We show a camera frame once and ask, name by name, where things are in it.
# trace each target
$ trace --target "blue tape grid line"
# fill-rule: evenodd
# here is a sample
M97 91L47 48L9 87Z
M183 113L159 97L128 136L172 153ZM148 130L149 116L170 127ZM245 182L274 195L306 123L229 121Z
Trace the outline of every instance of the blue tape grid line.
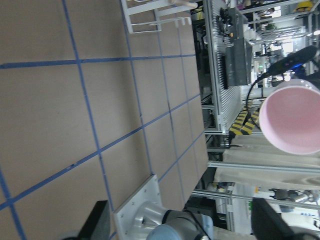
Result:
M129 37L128 37L128 28L127 28L127 23L125 20L125 14L124 14L124 10L123 10L123 6L121 3L121 0L119 0L120 6L121 6L121 18L122 18L122 24L124 27L124 33L125 33L125 41L126 41L126 45L128 48L128 52L129 52L129 56L130 58L132 57L132 53L131 53L131 47L130 47L130 41L129 41ZM135 90L135 95L136 95L136 100L138 103L138 110L139 110L139 114L140 114L140 122L141 125L144 125L144 118L143 118L143 114L142 114L142 109L141 109L141 103L140 103L140 97L139 97L139 92L138 92L138 85L137 85L137 79L136 79L136 73L135 73L135 68L134 68L134 62L131 60L130 61L130 66L131 66L131 71L132 71L132 77L133 77L133 83L134 83L134 90ZM148 161L148 166L149 166L149 172L151 175L154 174L153 168L152 168L152 163L151 163L151 158L150 158L150 153L149 153L149 146L148 146L148 140L147 140L147 135L146 135L146 130L145 128L142 129L142 133L143 133L143 140L144 140L144 146L145 146L145 151L146 151L146 157L147 157L147 161Z
M110 235L110 237L109 237L108 240L113 239L113 238L115 237L115 235L117 235L117 232L116 232L116 231L114 231L114 232Z
M107 175L106 175L104 161L103 161L101 150L100 150L100 144L99 144L99 140L98 140L97 130L96 130L96 126L95 126L95 122L94 122L94 118L93 118L93 114L92 114L92 110L91 110L91 106L90 106L90 102L89 102L89 97L88 97L88 93L87 93L85 78L84 78L84 74L83 74L82 67L81 67L81 61L80 61L80 58L79 58L79 53L78 53L78 50L77 50L77 45L76 45L76 41L75 41L75 38L74 38L73 30L72 30L72 25L71 25L71 20L70 20L70 17L69 17L69 12L68 12L68 8L67 8L66 0L62 0L62 5L63 5L63 10L64 10L64 14L65 14L67 27L68 27L68 30L69 30L69 35L70 35L70 38L71 38L72 48L73 48L75 59L76 59L76 65L77 65L77 68L78 68L78 71L79 71L81 86L82 86L82 90L83 90L85 104L86 104L87 111L88 111L88 114L89 114L89 119L90 119L91 128L92 128L92 132L93 132L94 142L95 142L95 145L96 145L97 154L99 155L99 162L100 162L101 171L102 171L102 175L103 175L103 180L104 180L104 184L105 184L105 188L106 188L106 193L107 193L108 200L109 200L109 203L110 203L110 208L114 212L115 208L114 208L113 201L112 201L112 196L111 196L109 183L108 183L108 179L107 179Z
M188 58L194 57L195 54L184 55L168 55L168 56L131 56L131 57L105 57L105 58L88 58L79 59L81 64L88 63L107 63L107 62L121 62L121 61L139 61L151 59L172 59L172 58ZM0 65L0 69L19 69L19 68L33 68L46 66L61 66L61 65L76 65L77 60L54 60L54 61L29 61L29 62L9 62Z
M102 152L111 148L112 146L114 146L115 144L121 142L122 140L128 138L129 136L135 134L136 132L140 131L142 129L143 131L143 137L144 137L144 141L145 141L145 145L146 145L146 151L147 151L147 157L148 157L148 162L149 162L149 168L150 168L150 172L153 173L152 171L152 167L151 167L151 162L150 162L150 156L149 156L149 150L148 150L148 143L147 143L147 137L146 137L146 133L145 133L145 127L149 126L150 124L156 122L157 120L163 118L164 116L166 116L167 114L170 115L170 121L171 121L171 127L172 127L172 132L173 132L173 136L174 135L174 127L173 127L173 122L172 122L172 115L171 113L182 107L185 104L188 104L190 101L192 101L193 99L197 98L199 95L192 97L191 99L181 103L180 105L170 109L170 104L169 104L169 94L168 94L168 86L167 86L167 80L166 80L166 74L165 74L165 67L164 67L164 63L163 63L163 59L169 59L169 58L186 58L186 57L194 57L195 54L180 54L180 55L167 55L167 56L163 56L162 54L162 49L161 49L161 43L160 43L160 39L159 39L159 33L158 33L158 41L159 41L159 47L160 47L160 54L161 56L147 56L147 57L132 57L131 55L131 50L130 50L130 44L129 44L129 39L128 39L128 31L126 28L126 23L124 22L123 19L123 12L122 13L122 20L123 20L123 24L124 24L124 29L126 30L126 41L127 41L127 46L128 46L128 51L129 51L129 57L116 57L116 58L90 58L90 59L80 59L79 58L79 53L77 50L77 45L76 45L76 41L74 39L73 36L73 30L72 30L72 25L71 25L71 20L69 17L69 12L68 12L68 8L67 8L67 4L66 4L66 0L62 0L62 5L63 5L63 9L64 9L64 14L66 17L66 22L67 22L67 26L68 26L68 30L69 30L69 35L71 38L71 43L72 43L72 48L75 54L75 60L54 60L54 61L34 61L34 62L14 62L14 63L4 63L0 65L0 69L15 69L15 68L31 68L31 67L44 67L44 66L61 66L61 65L77 65L78 68L78 72L79 72L79 77L80 77L80 81L81 81L81 86L82 86L82 91L83 91L83 95L84 95L84 99L86 102L86 106L87 106L87 110L88 110L88 114L89 114L89 118L90 118L90 123L91 123L91 128L92 128L92 132L93 132L93 136L94 136L94 141L96 144L96 148L97 151L91 153L90 155L84 157L83 159L77 161L76 163L66 167L65 169L57 172L56 174L48 177L47 179L39 182L38 184L34 185L33 187L25 190L24 192L20 193L19 195L17 195L16 197L11 197L8 186L6 185L5 179L2 175L2 173L0 172L0 183L1 183L1 188L4 192L4 195L6 197L6 202L0 204L0 210L9 207L11 210L11 214L16 226L16 229L18 231L18 234L20 236L20 238L22 240L26 240L26 235L24 233L24 230L22 228L21 222L19 220L18 214L16 212L16 209L14 207L14 203L17 202L18 200L22 199L23 197L31 194L32 192L34 192L35 190L43 187L44 185L48 184L49 182L55 180L56 178L60 177L61 175L67 173L68 171L74 169L75 167L79 166L80 164L90 160L91 158L95 157L95 156L99 156L99 161L100 161L100 166L102 169L102 174L103 174L103 178L104 178L104 183L105 183L105 187L106 187L106 191L107 191L107 195L108 195L108 199L110 202L110 207L111 210L114 211L114 207L113 207L113 203L112 203L112 198L111 198L111 192L110 192L110 188L109 188L109 184L108 184L108 179L105 173L105 167L104 167L104 163L103 163L103 158L102 158ZM143 119L142 119L142 113L141 113L141 107L140 107L140 100L139 100L139 95L138 95L138 89L137 89L137 83L136 83L136 77L135 77L135 72L134 72L134 66L133 66L133 61L139 61L139 60L149 60L149 59L161 59L161 63L162 63L162 70L163 70L163 75L164 75L164 81L165 81L165 88L166 88L166 97L167 97L167 101L168 101L168 106L169 106L169 111L158 116L157 118L153 119L152 121L144 124ZM119 62L119 61L130 61L131 64L131 69L132 69L132 74L133 74L133 79L134 79L134 84L135 84L135 91L136 91L136 96L137 96L137 101L138 101L138 106L139 106L139 112L140 112L140 119L141 119L141 127L133 130L132 132L124 135L123 137L117 139L116 141L104 146L103 148L100 148L100 144L99 144L99 140L98 140L98 135L97 135L97 131L95 128L95 123L94 123L94 119L93 119L93 114L91 111L91 106L90 106L90 102L89 102L89 97L87 94L87 89L86 89L86 84L85 84L85 78L83 76L83 71L82 71L82 67L81 64L85 64L85 63L103 63L103 62ZM180 157L178 157L176 159L176 161L173 163L172 166L169 167L169 169L163 174L163 176L159 179L159 182L165 177L165 175L173 168L174 165L179 163L179 160L186 154L186 152L194 145L194 143L198 140L198 138L195 139L192 144L182 153L182 155ZM176 147L176 140L174 137L174 148L175 148L175 152L177 155L177 147ZM179 177L180 177L180 183L182 184L182 180L181 180L181 174L179 171ZM116 232L112 233L112 235L110 236L109 239L112 239L114 236L116 235Z
M126 135L124 135L124 136L122 136L122 137L120 137L120 138L118 138L117 140L113 141L112 143L110 143L110 144L102 147L102 148L100 149L100 152L102 153L102 152L106 151L107 149L111 148L112 146L120 143L121 141L123 141L124 139L132 136L133 134L137 133L137 132L140 131L141 129L144 129L144 128L146 128L147 126L151 125L152 123L158 121L159 119L167 116L170 112L173 112L173 111L179 109L179 108L182 107L183 105L187 104L188 102L192 101L192 100L195 99L195 98L198 98L199 96L200 96L200 95L198 94L198 95L190 98L189 100L187 100L187 101L181 103L180 105L174 107L174 108L171 109L170 111L167 111L166 113L164 113L164 114L156 117L155 119L149 121L148 123L144 124L143 126L138 127L137 129L135 129L135 130L127 133ZM86 161L92 159L93 157L95 157L95 156L97 156L97 155L98 155L98 151L95 151L95 152L91 153L90 155L82 158L81 160L79 160L79 161L71 164L70 166L68 166L68 167L60 170L59 172L55 173L54 175L46 178L45 180L37 183L36 185L28 188L27 190L21 192L21 193L18 194L17 196L12 197L10 201L7 200L6 202L0 204L0 211L1 211L2 209L4 209L4 208L6 208L6 207L8 207L8 206L10 206L10 205L12 205L12 204L14 204L15 202L19 201L20 199L26 197L27 195L33 193L34 191L36 191L37 189L43 187L44 185L46 185L46 184L52 182L53 180L59 178L59 177L62 176L63 174L71 171L72 169L74 169L74 168L78 167L79 165L85 163Z
M159 50L160 50L160 55L163 55L162 52L162 45L161 45L161 40L160 40L160 33L157 32L157 39L158 39L158 44L159 44ZM165 94L166 94L166 100L168 104L169 111L171 110L170 106L170 99L169 99L169 91L168 91L168 84L167 84L167 75L166 75L166 70L165 70L165 64L164 64L164 59L161 58L161 66L162 66L162 73L163 73L163 78L164 78L164 86L165 86ZM175 154L175 159L178 159L178 150L177 150L177 138L175 134L175 128L174 128L174 122L172 118L172 114L170 112L170 124L171 124L171 129L172 129L172 136L173 136L173 147L174 147L174 154ZM179 182L180 182L180 188L182 192L182 199L183 202L186 202L185 200L185 193L184 193L184 185L181 177L181 170L179 167L179 164L177 164L177 170L178 170L178 177L179 177Z
M187 149L178 157L178 159L168 168L167 171L158 179L158 182L160 183L162 179L170 172L170 170L177 164L179 163L179 160L189 151L191 147L194 146L194 144L197 142L197 140L205 134L204 132L200 133L200 135L187 147Z
M14 222L15 228L16 228L20 238L22 240L26 240L27 238L26 238L25 232L24 232L23 227L21 225L21 222L20 222L19 216L17 214L16 208L15 208L13 202L12 202L12 197L11 197L8 185L6 183L6 180L4 178L4 175L3 175L2 171L1 171L1 169L0 169L0 185L1 185L4 197L5 197L6 201L8 202L8 206L9 206L10 211L11 211L11 215L12 215L12 218L13 218L13 222Z
M182 54L182 44L181 44L180 30L179 30L179 28L177 28L176 30L177 30L178 39L179 39L179 50L180 50L180 54ZM182 65L182 74L183 74L185 95L186 95L186 99L189 99L188 89L187 89L187 81L186 81L185 65L184 65L184 60L183 60L182 57L181 57L181 65ZM189 105L189 103L187 103L187 107L188 107L188 116L189 116L189 124L190 124L191 137L192 137L192 139L194 139L194 132L193 132L193 129L192 129L192 121L191 121L191 113L190 113L190 105ZM193 156L194 156L196 176L197 176L197 179L200 179L200 176L199 176L199 167L198 167L198 161L197 161L195 146L192 147L192 151L193 151Z

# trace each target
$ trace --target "pink bowl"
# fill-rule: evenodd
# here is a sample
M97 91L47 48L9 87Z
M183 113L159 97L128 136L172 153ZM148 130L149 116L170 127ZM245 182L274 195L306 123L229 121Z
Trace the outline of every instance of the pink bowl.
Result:
M292 79L279 84L263 103L260 128L278 149L298 155L320 151L320 92L311 83Z

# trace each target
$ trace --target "caution stripe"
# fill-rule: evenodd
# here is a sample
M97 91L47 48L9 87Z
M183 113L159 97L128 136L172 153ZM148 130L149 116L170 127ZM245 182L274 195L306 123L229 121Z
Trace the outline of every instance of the caution stripe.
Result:
M259 112L255 111L252 115L251 115L252 119L254 120L255 123L258 122L259 120ZM241 128L241 133L243 135L251 135L253 132L253 129L255 128L254 123L252 122L252 119L249 118L249 120L245 123L245 125Z
M229 131L233 132L235 135L243 135L241 129L242 129L243 125L244 125L244 122L246 120L247 115L248 115L247 108L243 107L241 112L236 117L236 120L234 121L234 123L230 127Z

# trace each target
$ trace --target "metal bracket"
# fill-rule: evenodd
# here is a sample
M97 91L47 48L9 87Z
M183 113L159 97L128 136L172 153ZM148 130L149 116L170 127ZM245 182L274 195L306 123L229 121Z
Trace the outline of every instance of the metal bracket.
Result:
M135 239L130 235L136 213L145 202L162 206L157 175L153 175L135 191L114 213L117 234L120 240Z

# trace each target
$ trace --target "black cable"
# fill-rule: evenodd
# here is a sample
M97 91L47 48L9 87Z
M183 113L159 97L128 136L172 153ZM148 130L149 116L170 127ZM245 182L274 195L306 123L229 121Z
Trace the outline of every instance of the black cable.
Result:
M264 96L264 97L255 97L255 98L250 98L250 100L259 100L259 99L263 100L263 99L266 99L266 98L267 98L266 96Z
M195 221L195 223L201 228L201 230L203 231L203 233L204 233L205 235L207 235L207 237L208 237L209 240L212 240L212 239L209 237L208 233L204 230L204 228L202 227L202 225L200 224L200 222L197 220L197 218L195 217L194 213L191 212L191 211L189 211L189 210L186 210L186 209L183 210L183 211L186 212L186 213L190 213L191 217L193 218L193 220Z
M253 124L254 124L259 130L261 130L260 127L259 127L259 126L256 124L256 122L253 120L253 118L252 118L252 116L251 116L251 113L250 113L250 111L249 111L248 101L249 101L250 93L251 93L252 89L254 88L254 86L255 86L258 82L260 82L262 79L267 78L267 77L268 77L268 74L267 74L266 72L265 72L264 74L262 74L260 77L258 77L258 78L252 83L252 85L251 85L251 87L250 87L250 89L249 89L249 91L248 91L248 94L247 94L247 96L246 96L246 99L245 99L245 108L248 110L248 116L249 116L249 118L251 119L251 121L253 122Z

